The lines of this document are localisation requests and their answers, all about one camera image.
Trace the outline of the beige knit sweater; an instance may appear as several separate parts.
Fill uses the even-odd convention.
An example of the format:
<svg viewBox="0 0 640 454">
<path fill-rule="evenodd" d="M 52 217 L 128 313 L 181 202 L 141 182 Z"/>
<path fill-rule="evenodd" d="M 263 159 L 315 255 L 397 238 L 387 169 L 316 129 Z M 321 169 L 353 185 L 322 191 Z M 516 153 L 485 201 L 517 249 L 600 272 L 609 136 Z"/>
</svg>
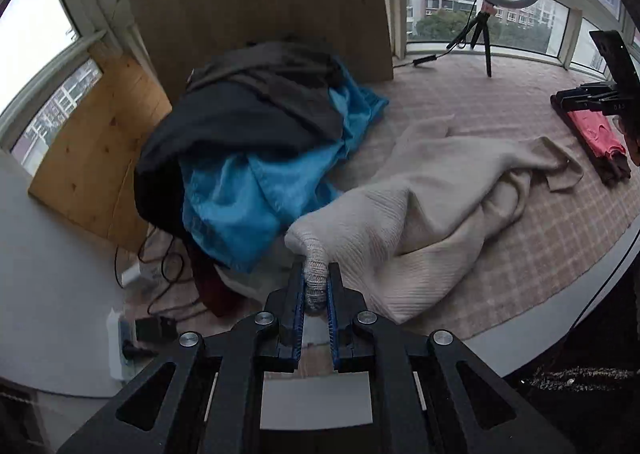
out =
<svg viewBox="0 0 640 454">
<path fill-rule="evenodd" d="M 305 302 L 329 302 L 329 266 L 345 287 L 397 324 L 424 313 L 462 281 L 485 241 L 524 212 L 535 173 L 552 192 L 584 169 L 547 136 L 524 141 L 454 135 L 449 117 L 401 134 L 369 182 L 296 220 L 284 242 L 304 257 Z"/>
</svg>

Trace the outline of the black power adapter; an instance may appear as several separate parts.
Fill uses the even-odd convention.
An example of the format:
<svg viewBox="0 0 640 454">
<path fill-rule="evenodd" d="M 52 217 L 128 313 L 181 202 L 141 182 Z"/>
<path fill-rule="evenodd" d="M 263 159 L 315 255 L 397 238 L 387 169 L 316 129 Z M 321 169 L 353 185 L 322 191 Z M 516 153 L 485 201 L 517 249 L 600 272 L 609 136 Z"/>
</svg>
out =
<svg viewBox="0 0 640 454">
<path fill-rule="evenodd" d="M 169 344 L 178 337 L 177 322 L 165 316 L 137 318 L 134 321 L 134 333 L 139 342 Z"/>
</svg>

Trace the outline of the dark red garment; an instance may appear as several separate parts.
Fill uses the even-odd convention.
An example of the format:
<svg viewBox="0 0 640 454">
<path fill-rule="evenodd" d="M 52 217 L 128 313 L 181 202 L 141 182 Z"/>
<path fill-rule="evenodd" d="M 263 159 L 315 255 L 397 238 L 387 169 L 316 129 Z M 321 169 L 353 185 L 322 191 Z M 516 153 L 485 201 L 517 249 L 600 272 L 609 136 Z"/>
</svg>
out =
<svg viewBox="0 0 640 454">
<path fill-rule="evenodd" d="M 205 307 L 217 317 L 238 313 L 247 298 L 224 284 L 215 260 L 200 248 L 189 248 L 188 255 L 195 287 Z"/>
</svg>

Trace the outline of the white power strip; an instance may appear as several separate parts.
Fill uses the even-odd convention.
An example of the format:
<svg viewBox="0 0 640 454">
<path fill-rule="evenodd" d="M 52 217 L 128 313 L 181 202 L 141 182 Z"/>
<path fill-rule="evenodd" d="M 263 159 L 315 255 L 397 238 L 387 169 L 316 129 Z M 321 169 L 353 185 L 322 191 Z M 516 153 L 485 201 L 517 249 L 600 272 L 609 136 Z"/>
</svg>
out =
<svg viewBox="0 0 640 454">
<path fill-rule="evenodd" d="M 116 382 L 130 382 L 137 375 L 136 362 L 124 356 L 125 341 L 134 335 L 124 313 L 111 309 L 106 318 L 108 369 Z"/>
</svg>

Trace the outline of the white garment under pile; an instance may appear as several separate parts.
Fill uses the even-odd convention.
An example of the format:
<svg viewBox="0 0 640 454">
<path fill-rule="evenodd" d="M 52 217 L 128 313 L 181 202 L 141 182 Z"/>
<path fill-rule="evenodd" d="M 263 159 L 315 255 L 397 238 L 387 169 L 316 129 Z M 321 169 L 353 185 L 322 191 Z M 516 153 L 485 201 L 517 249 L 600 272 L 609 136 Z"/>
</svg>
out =
<svg viewBox="0 0 640 454">
<path fill-rule="evenodd" d="M 217 266 L 221 281 L 240 295 L 265 303 L 271 292 L 288 284 L 291 264 L 283 265 L 271 260 L 262 260 L 250 273 L 243 273 Z"/>
</svg>

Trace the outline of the white power adapter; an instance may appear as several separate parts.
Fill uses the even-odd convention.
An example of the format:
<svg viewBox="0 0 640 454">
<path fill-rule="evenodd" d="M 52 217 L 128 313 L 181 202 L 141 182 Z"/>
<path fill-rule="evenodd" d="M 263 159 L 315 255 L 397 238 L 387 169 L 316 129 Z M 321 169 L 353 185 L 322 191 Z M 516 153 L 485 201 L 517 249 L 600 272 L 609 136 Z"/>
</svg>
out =
<svg viewBox="0 0 640 454">
<path fill-rule="evenodd" d="M 122 288 L 126 288 L 129 285 L 142 281 L 143 275 L 139 263 L 129 266 L 122 274 L 120 274 L 120 284 Z"/>
</svg>

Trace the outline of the blue garment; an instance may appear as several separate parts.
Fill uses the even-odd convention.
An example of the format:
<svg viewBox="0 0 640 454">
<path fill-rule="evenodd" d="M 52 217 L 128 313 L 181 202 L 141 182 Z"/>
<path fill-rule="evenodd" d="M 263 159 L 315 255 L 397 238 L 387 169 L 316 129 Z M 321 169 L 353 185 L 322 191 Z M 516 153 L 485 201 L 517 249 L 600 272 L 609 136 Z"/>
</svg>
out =
<svg viewBox="0 0 640 454">
<path fill-rule="evenodd" d="M 343 117 L 343 135 L 333 142 L 288 159 L 235 153 L 183 162 L 182 223 L 209 257 L 250 273 L 291 224 L 341 195 L 328 174 L 356 153 L 390 101 L 357 84 L 345 67 L 329 96 Z"/>
</svg>

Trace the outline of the pine wood board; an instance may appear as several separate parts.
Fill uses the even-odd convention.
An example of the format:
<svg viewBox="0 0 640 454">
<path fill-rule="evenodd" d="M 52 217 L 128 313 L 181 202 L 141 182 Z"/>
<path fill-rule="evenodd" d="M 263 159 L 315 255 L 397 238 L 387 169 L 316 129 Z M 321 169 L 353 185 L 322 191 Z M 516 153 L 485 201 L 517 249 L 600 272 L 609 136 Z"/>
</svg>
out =
<svg viewBox="0 0 640 454">
<path fill-rule="evenodd" d="M 148 223 L 134 205 L 142 144 L 170 111 L 163 89 L 129 56 L 102 76 L 58 131 L 28 193 L 82 229 L 130 252 Z"/>
</svg>

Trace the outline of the black garment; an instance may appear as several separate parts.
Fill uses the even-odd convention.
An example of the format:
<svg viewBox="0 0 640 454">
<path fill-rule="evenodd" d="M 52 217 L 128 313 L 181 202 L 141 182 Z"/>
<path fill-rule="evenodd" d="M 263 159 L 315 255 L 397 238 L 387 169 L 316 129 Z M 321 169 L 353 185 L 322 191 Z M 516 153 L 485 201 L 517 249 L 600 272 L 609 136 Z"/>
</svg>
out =
<svg viewBox="0 0 640 454">
<path fill-rule="evenodd" d="M 340 62 L 314 44 L 272 41 L 230 50 L 192 71 L 170 113 L 143 143 L 134 168 L 140 217 L 181 236 L 180 166 L 234 153 L 292 158 L 343 134 L 330 92 Z"/>
</svg>

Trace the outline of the light brown wood panel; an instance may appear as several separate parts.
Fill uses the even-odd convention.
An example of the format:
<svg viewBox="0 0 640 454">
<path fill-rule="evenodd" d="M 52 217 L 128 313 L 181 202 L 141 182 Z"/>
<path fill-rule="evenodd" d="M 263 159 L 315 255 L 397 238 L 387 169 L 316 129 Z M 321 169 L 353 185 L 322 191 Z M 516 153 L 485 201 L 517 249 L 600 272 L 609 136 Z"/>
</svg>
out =
<svg viewBox="0 0 640 454">
<path fill-rule="evenodd" d="M 129 0 L 170 99 L 195 68 L 250 42 L 323 42 L 360 83 L 393 78 L 384 0 Z"/>
</svg>

